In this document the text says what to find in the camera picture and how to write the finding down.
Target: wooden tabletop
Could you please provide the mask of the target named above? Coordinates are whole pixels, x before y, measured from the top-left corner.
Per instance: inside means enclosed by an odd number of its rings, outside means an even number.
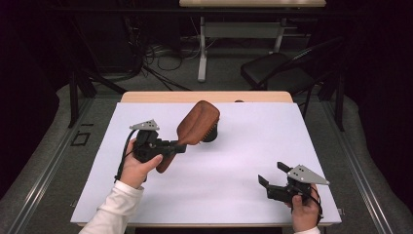
[[[181,7],[324,7],[324,0],[180,0]]]
[[[292,103],[288,92],[279,91],[196,91],[196,92],[126,92],[121,102],[289,102]]]

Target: white sleeve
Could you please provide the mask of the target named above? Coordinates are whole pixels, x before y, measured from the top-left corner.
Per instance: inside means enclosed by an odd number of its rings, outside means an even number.
[[[309,229],[307,231],[302,231],[302,232],[296,232],[294,234],[319,234],[319,228],[314,227],[312,229]]]
[[[119,180],[116,181],[105,202],[80,233],[124,233],[130,216],[136,212],[142,193],[143,188],[135,189]]]

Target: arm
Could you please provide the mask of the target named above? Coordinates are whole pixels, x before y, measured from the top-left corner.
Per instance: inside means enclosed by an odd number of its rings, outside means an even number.
[[[127,152],[131,152],[133,143],[134,139],[129,143]],[[146,179],[146,175],[161,161],[162,155],[158,155],[142,164],[132,154],[128,155],[120,181],[116,181],[105,202],[80,233],[124,233],[129,218],[135,214],[142,197],[143,187],[140,185]]]
[[[320,234],[319,229],[317,227],[313,227],[307,231],[302,232],[295,232],[294,234]]]

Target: brown leather object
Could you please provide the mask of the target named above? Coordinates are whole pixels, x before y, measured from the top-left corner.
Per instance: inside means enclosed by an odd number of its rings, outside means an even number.
[[[176,130],[178,134],[177,144],[198,144],[218,123],[219,114],[219,110],[211,103],[206,100],[198,101]],[[165,158],[156,168],[158,173],[163,173],[174,157],[175,155],[171,155]]]

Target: white table surface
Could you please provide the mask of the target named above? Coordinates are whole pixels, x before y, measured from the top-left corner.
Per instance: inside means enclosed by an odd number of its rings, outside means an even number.
[[[176,128],[194,103],[118,103],[71,222],[88,222],[113,187],[129,126],[155,119],[159,138]],[[296,103],[215,103],[218,138],[188,145],[163,174],[152,171],[130,226],[285,226],[290,209],[267,198],[258,175],[285,186],[277,162],[324,176]],[[319,185],[321,225],[341,222],[330,189]]]

